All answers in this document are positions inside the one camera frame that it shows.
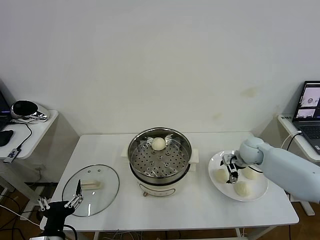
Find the device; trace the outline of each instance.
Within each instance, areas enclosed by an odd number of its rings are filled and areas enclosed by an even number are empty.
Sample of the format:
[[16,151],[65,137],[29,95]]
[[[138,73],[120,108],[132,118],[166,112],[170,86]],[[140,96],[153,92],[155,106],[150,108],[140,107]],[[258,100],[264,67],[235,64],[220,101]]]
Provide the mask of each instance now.
[[13,130],[0,131],[0,147],[7,145],[13,134]]
[[220,164],[228,169],[227,183],[237,182],[238,169],[255,165],[266,178],[293,196],[320,203],[320,167],[289,151],[273,147],[260,138],[248,138],[234,154],[223,155]]
[[11,119],[10,106],[0,92],[0,130],[2,130]]
[[11,106],[11,116],[24,123],[44,123],[50,117],[50,112],[38,103],[19,100]]
[[39,198],[38,203],[47,220],[40,236],[32,237],[30,240],[65,240],[66,235],[63,230],[66,217],[75,212],[83,199],[80,180],[70,201],[54,201],[48,204],[45,197]]
[[320,154],[320,81],[304,82],[292,123]]

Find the robotic hand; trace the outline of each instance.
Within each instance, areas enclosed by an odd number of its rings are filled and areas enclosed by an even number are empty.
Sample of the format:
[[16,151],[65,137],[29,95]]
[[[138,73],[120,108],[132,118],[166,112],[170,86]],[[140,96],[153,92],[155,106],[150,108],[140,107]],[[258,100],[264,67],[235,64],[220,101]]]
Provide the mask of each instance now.
[[70,201],[55,201],[48,204],[46,198],[40,198],[38,202],[47,221],[40,236],[32,237],[30,240],[65,240],[63,229],[66,217],[75,212],[83,199],[80,180]]
[[222,156],[229,181],[237,182],[238,169],[256,165],[265,177],[308,202],[320,203],[320,167],[281,148],[275,148],[257,137],[245,140],[234,154]]

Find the pot handle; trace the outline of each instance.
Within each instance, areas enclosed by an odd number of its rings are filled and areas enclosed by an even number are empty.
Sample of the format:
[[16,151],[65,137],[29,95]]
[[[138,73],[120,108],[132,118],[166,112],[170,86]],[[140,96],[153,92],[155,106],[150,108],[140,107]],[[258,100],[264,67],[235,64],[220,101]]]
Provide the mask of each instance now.
[[196,164],[198,163],[199,163],[199,149],[192,148],[192,153],[189,160],[189,164],[190,164],[189,172],[195,172]]
[[124,146],[124,148],[122,149],[122,152],[121,152],[121,157],[122,158],[125,158],[128,162],[129,162],[129,159],[128,159],[128,148],[129,148],[129,144]]

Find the glass lid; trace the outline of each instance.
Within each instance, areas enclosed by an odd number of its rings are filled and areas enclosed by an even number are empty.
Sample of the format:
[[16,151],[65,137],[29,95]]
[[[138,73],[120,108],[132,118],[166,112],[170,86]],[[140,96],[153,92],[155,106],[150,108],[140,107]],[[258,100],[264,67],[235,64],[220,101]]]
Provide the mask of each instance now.
[[79,180],[83,200],[73,213],[75,216],[95,215],[106,209],[117,196],[118,174],[111,167],[98,164],[81,169],[68,180],[62,193],[63,201],[69,201],[74,197]]

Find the white plate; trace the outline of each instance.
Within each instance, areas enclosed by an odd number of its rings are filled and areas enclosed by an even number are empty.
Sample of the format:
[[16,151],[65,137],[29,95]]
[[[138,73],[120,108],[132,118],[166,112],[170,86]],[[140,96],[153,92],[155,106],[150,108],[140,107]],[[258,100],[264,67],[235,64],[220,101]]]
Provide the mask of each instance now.
[[250,201],[255,201],[259,198],[261,198],[263,195],[268,190],[268,179],[260,173],[258,178],[255,180],[250,180],[247,179],[243,174],[242,170],[238,170],[239,173],[239,178],[238,181],[245,181],[246,183],[249,184],[249,187],[251,189],[251,195],[247,197],[239,196],[235,190],[233,184],[230,183],[220,183],[216,180],[214,171],[217,169],[222,169],[225,168],[225,170],[228,172],[227,167],[225,165],[220,166],[220,162],[222,161],[222,156],[224,154],[234,154],[235,151],[233,150],[226,150],[226,151],[221,151],[215,154],[208,166],[208,171],[209,171],[209,176],[215,187],[222,192],[224,195],[228,196],[229,198],[232,198],[234,200],[238,200],[241,202],[250,202]]

